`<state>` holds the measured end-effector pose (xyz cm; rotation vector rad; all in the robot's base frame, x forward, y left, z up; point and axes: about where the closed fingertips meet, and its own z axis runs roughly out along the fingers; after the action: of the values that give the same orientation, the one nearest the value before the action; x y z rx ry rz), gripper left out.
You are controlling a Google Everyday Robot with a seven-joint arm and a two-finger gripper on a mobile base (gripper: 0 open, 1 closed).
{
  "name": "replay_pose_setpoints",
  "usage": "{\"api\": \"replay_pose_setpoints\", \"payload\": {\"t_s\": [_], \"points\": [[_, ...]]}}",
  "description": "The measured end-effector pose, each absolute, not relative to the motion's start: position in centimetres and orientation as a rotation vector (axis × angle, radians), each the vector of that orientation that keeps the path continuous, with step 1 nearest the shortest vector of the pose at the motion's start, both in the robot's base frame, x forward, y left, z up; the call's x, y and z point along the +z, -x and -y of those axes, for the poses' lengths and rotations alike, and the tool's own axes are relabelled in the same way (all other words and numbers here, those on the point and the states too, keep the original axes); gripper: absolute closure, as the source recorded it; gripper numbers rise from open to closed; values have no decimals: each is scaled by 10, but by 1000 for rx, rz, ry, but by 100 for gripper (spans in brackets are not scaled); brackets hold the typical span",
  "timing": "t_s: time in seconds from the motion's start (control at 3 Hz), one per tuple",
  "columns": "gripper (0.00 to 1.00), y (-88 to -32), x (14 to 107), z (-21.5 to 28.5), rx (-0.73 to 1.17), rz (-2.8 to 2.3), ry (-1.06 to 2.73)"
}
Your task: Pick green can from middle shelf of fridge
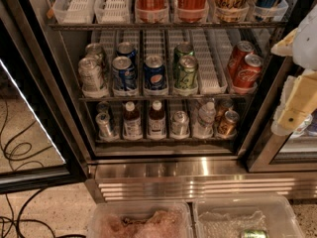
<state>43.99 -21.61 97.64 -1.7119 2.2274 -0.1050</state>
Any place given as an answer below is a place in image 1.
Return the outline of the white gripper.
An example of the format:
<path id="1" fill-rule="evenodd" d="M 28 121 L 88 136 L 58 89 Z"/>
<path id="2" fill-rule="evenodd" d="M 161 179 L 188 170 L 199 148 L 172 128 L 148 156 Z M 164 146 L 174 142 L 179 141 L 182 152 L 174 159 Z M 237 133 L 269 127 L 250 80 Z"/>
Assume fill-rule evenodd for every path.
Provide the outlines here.
<path id="1" fill-rule="evenodd" d="M 280 57 L 291 57 L 305 70 L 289 76 L 284 84 L 277 108 L 277 124 L 298 127 L 317 108 L 317 5 L 270 51 Z"/>

